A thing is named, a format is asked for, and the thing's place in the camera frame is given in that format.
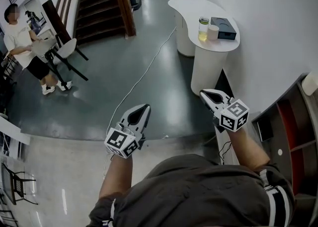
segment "wooden staircase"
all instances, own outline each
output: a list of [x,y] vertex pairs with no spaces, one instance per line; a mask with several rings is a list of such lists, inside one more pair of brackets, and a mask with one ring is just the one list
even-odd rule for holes
[[134,35],[127,30],[127,26],[131,26],[127,12],[131,13],[131,10],[125,9],[125,2],[127,0],[80,0],[75,26],[78,44],[117,34]]

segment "curved white table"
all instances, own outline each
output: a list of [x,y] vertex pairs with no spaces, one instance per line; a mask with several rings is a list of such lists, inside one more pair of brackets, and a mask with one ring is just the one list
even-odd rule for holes
[[[168,4],[176,10],[178,52],[188,57],[195,56],[192,91],[199,95],[202,89],[215,88],[228,52],[239,46],[237,24],[221,7],[207,0],[170,0]],[[200,41],[199,18],[202,16],[227,18],[237,32],[235,40]]]

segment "hand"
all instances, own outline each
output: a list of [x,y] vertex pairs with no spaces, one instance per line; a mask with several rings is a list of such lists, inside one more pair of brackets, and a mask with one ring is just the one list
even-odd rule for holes
[[31,46],[31,45],[26,46],[26,47],[24,48],[24,51],[32,51],[32,46]]

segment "black shorts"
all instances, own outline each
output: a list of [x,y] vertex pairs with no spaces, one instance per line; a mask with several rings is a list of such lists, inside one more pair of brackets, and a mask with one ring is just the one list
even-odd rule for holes
[[46,63],[42,62],[38,57],[34,57],[27,69],[39,80],[49,74],[50,69]]

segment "black and white marker cube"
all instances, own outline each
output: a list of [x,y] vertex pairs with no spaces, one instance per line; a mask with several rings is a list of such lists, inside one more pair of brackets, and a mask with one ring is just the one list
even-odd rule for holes
[[107,148],[123,158],[128,158],[138,149],[136,137],[111,128],[105,140]]
[[220,113],[220,126],[236,132],[247,123],[249,108],[241,100],[237,100]]

